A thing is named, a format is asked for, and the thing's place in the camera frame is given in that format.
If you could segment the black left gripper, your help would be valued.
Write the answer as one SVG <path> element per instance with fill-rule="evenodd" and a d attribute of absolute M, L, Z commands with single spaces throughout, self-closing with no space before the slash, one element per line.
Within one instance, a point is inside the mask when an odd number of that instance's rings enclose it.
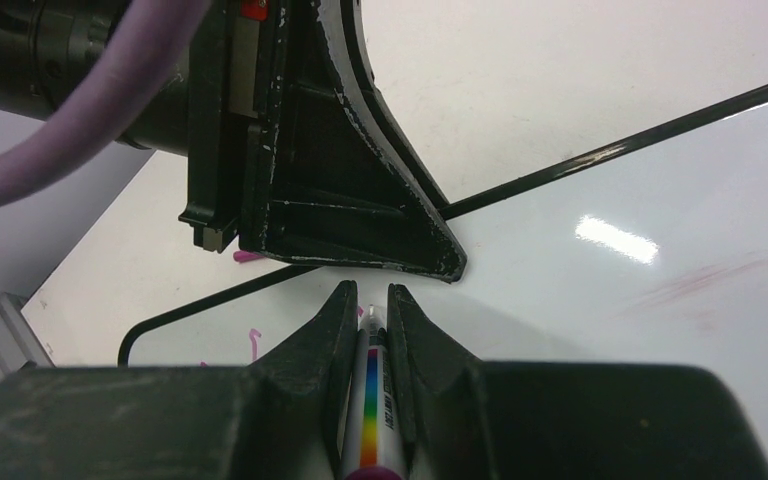
<path fill-rule="evenodd" d="M 0 1 L 0 110 L 42 121 L 0 154 L 0 207 L 117 141 L 187 156 L 181 220 L 203 249 L 238 241 L 269 3 Z"/>

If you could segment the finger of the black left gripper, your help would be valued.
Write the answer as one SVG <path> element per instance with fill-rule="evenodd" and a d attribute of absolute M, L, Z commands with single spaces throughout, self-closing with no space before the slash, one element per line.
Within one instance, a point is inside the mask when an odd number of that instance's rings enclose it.
<path fill-rule="evenodd" d="M 352 69 L 376 124 L 394 147 L 403 163 L 408 167 L 420 185 L 421 190 L 431 200 L 434 207 L 441 209 L 447 206 L 449 204 L 448 199 L 421 161 L 416 150 L 410 144 L 407 136 L 398 125 L 395 116 L 387 106 L 383 94 L 375 85 L 375 76 L 369 61 L 363 31 L 361 2 L 342 0 L 339 1 L 339 5 Z"/>
<path fill-rule="evenodd" d="M 458 281 L 467 255 L 376 124 L 339 1 L 272 1 L 259 50 L 242 249 L 312 266 Z"/>

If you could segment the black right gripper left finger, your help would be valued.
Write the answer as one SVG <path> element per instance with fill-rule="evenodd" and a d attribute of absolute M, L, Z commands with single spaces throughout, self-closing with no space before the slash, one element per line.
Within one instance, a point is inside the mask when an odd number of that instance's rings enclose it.
<path fill-rule="evenodd" d="M 0 479 L 333 479 L 358 289 L 245 367 L 35 368 L 0 383 Z"/>

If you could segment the black framed whiteboard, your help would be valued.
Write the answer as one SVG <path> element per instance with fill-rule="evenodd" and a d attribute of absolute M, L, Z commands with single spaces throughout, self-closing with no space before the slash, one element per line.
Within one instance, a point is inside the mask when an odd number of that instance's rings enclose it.
<path fill-rule="evenodd" d="M 768 458 L 768 85 L 453 204 L 453 284 L 286 267 L 133 327 L 128 366 L 266 353 L 343 280 L 403 284 L 486 360 L 678 364 L 737 397 Z"/>

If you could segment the magenta marker cap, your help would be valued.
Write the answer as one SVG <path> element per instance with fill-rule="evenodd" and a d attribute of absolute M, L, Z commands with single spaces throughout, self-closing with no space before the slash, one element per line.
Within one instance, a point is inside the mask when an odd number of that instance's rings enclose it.
<path fill-rule="evenodd" d="M 249 252 L 249 251 L 237 250 L 232 254 L 232 258 L 236 263 L 244 264 L 244 263 L 264 259 L 264 256 L 257 253 Z"/>

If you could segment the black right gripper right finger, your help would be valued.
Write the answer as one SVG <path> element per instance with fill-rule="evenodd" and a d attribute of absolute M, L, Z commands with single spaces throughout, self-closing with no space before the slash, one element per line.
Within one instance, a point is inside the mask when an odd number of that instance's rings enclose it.
<path fill-rule="evenodd" d="M 402 435 L 435 479 L 768 479 L 744 412 L 681 365 L 485 361 L 387 298 Z"/>

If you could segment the magenta whiteboard marker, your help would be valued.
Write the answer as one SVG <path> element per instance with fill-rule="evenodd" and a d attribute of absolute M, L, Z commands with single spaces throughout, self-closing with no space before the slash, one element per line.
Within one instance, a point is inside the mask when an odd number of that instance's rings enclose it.
<path fill-rule="evenodd" d="M 390 368 L 386 310 L 359 319 L 341 450 L 341 479 L 409 476 Z"/>

